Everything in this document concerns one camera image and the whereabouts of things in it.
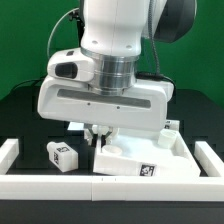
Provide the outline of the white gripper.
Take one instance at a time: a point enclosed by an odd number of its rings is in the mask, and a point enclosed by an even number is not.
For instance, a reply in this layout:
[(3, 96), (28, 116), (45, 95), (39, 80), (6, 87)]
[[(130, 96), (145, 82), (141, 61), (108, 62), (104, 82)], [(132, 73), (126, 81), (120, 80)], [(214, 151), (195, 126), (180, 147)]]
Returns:
[(37, 111), (42, 118), (84, 123), (84, 139), (95, 147), (92, 125), (103, 126), (101, 135), (106, 139), (116, 135), (114, 128), (161, 131), (173, 91), (169, 82), (137, 80), (121, 96), (103, 96), (93, 93), (86, 83), (47, 76)]

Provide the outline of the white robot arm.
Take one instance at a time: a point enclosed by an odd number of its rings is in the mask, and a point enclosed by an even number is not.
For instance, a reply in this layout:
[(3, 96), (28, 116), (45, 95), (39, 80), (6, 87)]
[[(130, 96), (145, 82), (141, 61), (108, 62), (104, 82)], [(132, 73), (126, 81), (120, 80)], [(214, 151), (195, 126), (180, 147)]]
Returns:
[(175, 85), (139, 72), (141, 40), (172, 43), (191, 28), (197, 0), (82, 0), (84, 34), (55, 53), (39, 93), (41, 117), (111, 129), (161, 131)]

